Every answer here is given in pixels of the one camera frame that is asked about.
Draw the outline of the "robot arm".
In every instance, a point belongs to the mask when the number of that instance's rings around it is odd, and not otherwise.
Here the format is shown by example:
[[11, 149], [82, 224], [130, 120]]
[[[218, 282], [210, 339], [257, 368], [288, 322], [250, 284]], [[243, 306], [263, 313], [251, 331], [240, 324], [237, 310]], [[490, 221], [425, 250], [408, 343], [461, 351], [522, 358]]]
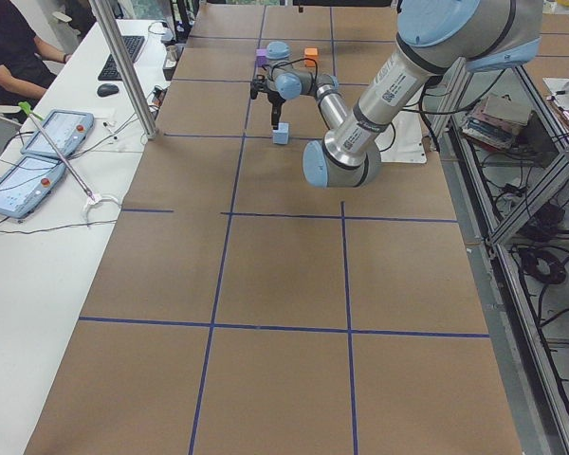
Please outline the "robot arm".
[[335, 77], [296, 68], [284, 42], [267, 46], [265, 72], [251, 81], [250, 96], [266, 94], [272, 125], [286, 101], [314, 98], [328, 130], [304, 149], [307, 182], [360, 187], [379, 172], [377, 136], [429, 78], [444, 75], [458, 59], [470, 73], [526, 64], [537, 55], [541, 22], [539, 1], [404, 1], [395, 51], [353, 107], [345, 105]]

